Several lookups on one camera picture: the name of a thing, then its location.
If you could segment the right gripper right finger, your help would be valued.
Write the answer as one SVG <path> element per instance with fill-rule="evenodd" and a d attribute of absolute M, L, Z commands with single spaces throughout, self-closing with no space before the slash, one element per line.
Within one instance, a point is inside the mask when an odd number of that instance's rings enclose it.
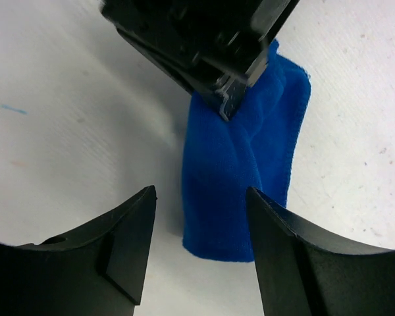
<path fill-rule="evenodd" d="M 266 315 L 395 315 L 395 250 L 332 233 L 246 192 Z"/>

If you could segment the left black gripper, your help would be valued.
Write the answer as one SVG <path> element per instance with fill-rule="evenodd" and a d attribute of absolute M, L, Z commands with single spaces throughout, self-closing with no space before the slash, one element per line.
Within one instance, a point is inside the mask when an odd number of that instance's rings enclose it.
<path fill-rule="evenodd" d="M 103 1 L 118 34 L 224 121 L 267 66 L 297 1 Z"/>

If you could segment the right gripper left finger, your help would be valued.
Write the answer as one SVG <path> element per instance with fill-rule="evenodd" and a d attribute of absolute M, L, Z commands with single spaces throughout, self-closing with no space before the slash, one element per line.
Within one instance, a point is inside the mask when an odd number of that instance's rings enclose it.
<path fill-rule="evenodd" d="M 148 186 L 40 244 L 0 244 L 0 315 L 132 315 L 142 299 L 156 202 Z"/>

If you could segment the blue towel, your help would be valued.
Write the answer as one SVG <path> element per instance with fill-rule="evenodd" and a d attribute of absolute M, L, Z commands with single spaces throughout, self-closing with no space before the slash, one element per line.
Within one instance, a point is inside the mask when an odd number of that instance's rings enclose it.
<path fill-rule="evenodd" d="M 307 72 L 278 53 L 231 121 L 223 121 L 194 94 L 182 160 L 182 244 L 215 261 L 251 262 L 246 191 L 257 188 L 287 203 L 294 150 L 309 103 Z"/>

